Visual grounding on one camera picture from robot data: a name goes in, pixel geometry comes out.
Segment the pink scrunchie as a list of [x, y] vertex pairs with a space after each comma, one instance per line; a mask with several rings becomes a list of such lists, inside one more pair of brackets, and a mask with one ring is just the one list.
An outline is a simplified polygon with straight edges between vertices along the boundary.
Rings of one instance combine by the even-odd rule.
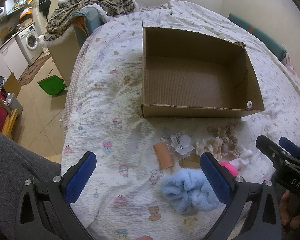
[[222, 167], [225, 167], [233, 177], [238, 175], [238, 170], [237, 168], [234, 167], [234, 165], [228, 163], [228, 162], [221, 162], [219, 163]]

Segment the teal headboard pad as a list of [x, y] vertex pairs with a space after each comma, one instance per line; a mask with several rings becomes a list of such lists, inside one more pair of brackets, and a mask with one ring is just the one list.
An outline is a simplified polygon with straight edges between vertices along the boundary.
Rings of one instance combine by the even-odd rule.
[[244, 30], [257, 37], [280, 61], [282, 61], [285, 58], [286, 50], [262, 30], [254, 27], [246, 20], [232, 13], [229, 14], [228, 19], [234, 24], [238, 25], [239, 27], [243, 28]]

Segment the patterned knit fleece blanket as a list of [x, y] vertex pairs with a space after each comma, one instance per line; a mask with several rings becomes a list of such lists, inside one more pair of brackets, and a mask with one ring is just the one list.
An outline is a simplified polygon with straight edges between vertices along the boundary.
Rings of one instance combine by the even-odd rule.
[[140, 8], [135, 0], [58, 0], [55, 9], [45, 26], [46, 32], [40, 45], [55, 46], [63, 42], [72, 32], [71, 18], [80, 10], [95, 9], [101, 22], [106, 23], [115, 16], [139, 12]]

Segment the white printed bed quilt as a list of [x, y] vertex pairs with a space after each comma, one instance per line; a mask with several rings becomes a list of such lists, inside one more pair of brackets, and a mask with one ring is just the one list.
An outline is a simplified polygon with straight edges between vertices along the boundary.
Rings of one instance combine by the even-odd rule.
[[[241, 119], [144, 119], [141, 115], [142, 28], [197, 31], [243, 42], [255, 70], [265, 110]], [[253, 152], [240, 171], [247, 181], [262, 182], [273, 166], [255, 141], [287, 137], [300, 145], [300, 79], [256, 37], [200, 5], [169, 1], [158, 8], [113, 18], [86, 40], [76, 61], [66, 99], [67, 127], [61, 171], [87, 152], [97, 167], [72, 204], [95, 239], [202, 239], [221, 214], [178, 214], [162, 195], [163, 171], [154, 144], [165, 135], [187, 131], [194, 141], [213, 128], [234, 125], [239, 143]]]

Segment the green plastic dustpan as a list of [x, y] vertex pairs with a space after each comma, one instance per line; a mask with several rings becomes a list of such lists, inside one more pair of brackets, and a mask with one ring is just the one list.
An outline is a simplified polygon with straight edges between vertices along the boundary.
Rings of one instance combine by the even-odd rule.
[[37, 82], [39, 87], [48, 95], [57, 95], [66, 88], [63, 79], [57, 75], [49, 76]]

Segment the yellow wooden chair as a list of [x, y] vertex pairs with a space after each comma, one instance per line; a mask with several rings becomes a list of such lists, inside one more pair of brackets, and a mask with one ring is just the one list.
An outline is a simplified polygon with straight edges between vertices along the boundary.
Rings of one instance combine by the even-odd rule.
[[10, 139], [12, 138], [12, 129], [17, 119], [17, 113], [17, 110], [12, 110], [11, 114], [7, 113], [0, 104], [0, 132]]

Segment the white small scrunchie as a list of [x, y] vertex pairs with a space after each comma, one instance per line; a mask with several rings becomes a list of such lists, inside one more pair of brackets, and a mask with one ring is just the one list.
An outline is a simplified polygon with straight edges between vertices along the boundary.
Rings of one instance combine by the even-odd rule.
[[249, 162], [253, 157], [253, 152], [251, 150], [247, 150], [244, 146], [241, 145], [238, 146], [238, 150], [239, 156], [229, 161], [229, 163], [239, 171], [249, 165]]

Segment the light blue fluffy scrunchie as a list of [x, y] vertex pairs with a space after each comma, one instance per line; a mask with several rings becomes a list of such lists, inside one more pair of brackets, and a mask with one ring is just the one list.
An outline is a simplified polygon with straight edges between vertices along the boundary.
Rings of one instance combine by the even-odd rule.
[[181, 215], [209, 212], [222, 204], [202, 170], [183, 168], [160, 183], [163, 196]]

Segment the beige ruffled scrunchie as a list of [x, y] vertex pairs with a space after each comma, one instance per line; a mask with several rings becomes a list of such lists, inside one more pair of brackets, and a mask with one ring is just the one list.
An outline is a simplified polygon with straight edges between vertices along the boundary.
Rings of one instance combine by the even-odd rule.
[[217, 161], [220, 161], [222, 158], [222, 144], [223, 141], [220, 137], [215, 137], [209, 140], [203, 139], [196, 143], [196, 154], [201, 156], [205, 152], [210, 152]]

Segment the grey trouser leg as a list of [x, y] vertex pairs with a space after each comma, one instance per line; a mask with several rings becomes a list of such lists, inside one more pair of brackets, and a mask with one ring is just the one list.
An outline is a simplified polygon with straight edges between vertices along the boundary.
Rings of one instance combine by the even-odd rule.
[[0, 133], [0, 230], [14, 239], [15, 219], [25, 180], [50, 181], [59, 175], [61, 165], [18, 145]]

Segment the grey trash bin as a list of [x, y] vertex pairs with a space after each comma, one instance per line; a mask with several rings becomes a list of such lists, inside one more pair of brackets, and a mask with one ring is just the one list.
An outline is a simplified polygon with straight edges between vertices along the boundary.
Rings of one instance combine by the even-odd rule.
[[6, 96], [5, 105], [12, 111], [17, 110], [17, 119], [19, 119], [23, 112], [23, 106], [20, 104], [20, 102], [17, 100], [14, 93], [8, 93]]

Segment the brown patterned scrunchie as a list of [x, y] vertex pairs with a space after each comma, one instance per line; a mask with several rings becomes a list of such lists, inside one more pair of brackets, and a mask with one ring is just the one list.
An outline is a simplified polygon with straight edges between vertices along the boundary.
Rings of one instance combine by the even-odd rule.
[[235, 158], [239, 157], [239, 144], [234, 125], [219, 128], [209, 126], [207, 132], [215, 137], [210, 139], [208, 144], [212, 146], [213, 155], [217, 160], [221, 160], [226, 155], [232, 155]]

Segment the teal orange cushion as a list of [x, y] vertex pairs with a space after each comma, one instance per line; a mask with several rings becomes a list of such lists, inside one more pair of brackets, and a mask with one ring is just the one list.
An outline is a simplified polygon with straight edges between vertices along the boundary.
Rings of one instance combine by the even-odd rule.
[[79, 11], [75, 11], [71, 16], [70, 21], [73, 25], [75, 36], [80, 48], [94, 30], [103, 25], [99, 12], [94, 7], [87, 7]]

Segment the beige bed frame side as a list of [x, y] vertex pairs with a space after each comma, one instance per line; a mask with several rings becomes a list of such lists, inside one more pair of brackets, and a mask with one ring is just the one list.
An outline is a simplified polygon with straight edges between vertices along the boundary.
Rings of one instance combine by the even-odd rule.
[[54, 63], [64, 81], [69, 86], [75, 61], [80, 51], [75, 33], [72, 32], [63, 42], [48, 47]]

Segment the open brown cardboard box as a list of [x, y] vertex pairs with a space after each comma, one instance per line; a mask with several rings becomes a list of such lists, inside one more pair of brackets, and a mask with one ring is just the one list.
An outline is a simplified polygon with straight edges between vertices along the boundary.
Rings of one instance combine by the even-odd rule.
[[144, 27], [144, 118], [242, 118], [264, 110], [245, 44], [196, 31]]

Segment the brown floor rug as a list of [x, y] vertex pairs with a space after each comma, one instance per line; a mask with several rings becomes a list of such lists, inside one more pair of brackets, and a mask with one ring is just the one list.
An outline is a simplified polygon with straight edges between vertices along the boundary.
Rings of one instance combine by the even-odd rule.
[[22, 87], [29, 84], [50, 57], [50, 54], [39, 57], [32, 65], [27, 67], [18, 80], [19, 85]]

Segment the white kitchen cabinet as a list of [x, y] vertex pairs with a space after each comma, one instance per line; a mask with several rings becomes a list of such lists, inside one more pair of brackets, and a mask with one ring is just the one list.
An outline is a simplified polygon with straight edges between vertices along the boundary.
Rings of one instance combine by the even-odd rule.
[[8, 78], [14, 74], [19, 80], [28, 65], [15, 38], [10, 39], [0, 48], [0, 76]]

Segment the cardboard piece on floor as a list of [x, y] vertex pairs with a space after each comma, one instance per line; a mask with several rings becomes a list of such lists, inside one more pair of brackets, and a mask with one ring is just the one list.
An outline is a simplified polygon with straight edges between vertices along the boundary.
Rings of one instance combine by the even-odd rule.
[[21, 86], [18, 80], [16, 79], [14, 73], [12, 73], [5, 81], [3, 88], [6, 93], [14, 94], [16, 97], [18, 96], [21, 90]]

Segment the black hanging garment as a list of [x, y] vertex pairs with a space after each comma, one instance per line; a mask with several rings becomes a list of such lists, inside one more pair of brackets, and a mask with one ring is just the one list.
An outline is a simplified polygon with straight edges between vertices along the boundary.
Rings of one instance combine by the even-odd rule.
[[39, 12], [41, 12], [44, 17], [48, 16], [51, 0], [39, 0], [38, 5], [39, 5]]

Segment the clear plastic bag with label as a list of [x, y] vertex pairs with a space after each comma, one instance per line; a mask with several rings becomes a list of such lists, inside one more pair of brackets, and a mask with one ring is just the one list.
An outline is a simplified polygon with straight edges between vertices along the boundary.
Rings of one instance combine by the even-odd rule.
[[189, 157], [194, 150], [190, 136], [184, 131], [163, 136], [162, 140], [167, 145], [170, 154], [179, 160]]

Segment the brown cardboard scrap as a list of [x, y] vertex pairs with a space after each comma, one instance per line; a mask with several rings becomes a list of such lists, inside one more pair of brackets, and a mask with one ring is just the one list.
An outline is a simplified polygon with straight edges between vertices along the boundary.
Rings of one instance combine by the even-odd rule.
[[191, 154], [188, 157], [179, 161], [181, 168], [200, 169], [200, 156]]

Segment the white washing machine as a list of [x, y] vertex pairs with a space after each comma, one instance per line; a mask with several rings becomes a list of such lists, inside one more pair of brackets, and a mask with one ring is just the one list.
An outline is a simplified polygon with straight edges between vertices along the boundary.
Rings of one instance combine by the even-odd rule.
[[38, 33], [35, 24], [27, 26], [24, 30], [18, 33], [15, 37], [16, 42], [23, 53], [29, 66], [43, 53], [42, 47], [39, 45]]

